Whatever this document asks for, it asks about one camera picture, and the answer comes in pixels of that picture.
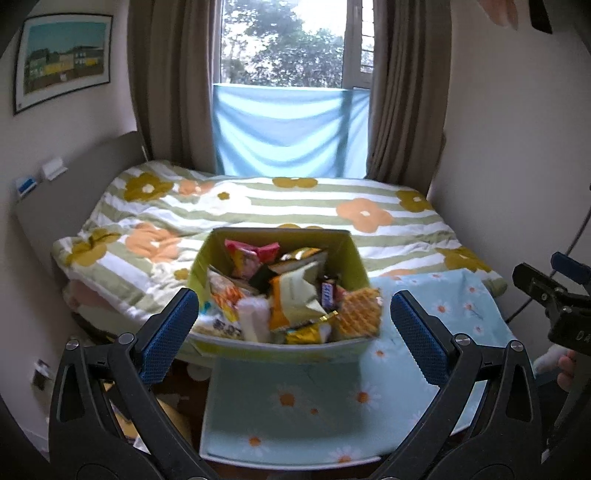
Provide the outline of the person's hand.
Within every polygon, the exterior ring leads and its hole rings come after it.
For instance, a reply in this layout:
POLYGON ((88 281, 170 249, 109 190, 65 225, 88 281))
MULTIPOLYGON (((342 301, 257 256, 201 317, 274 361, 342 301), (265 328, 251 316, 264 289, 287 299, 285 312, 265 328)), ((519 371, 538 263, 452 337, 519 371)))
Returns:
POLYGON ((572 388, 574 374, 576 369, 576 352, 568 350, 561 355, 558 360, 558 368, 560 373, 557 376, 557 383, 561 389, 569 392, 572 388))

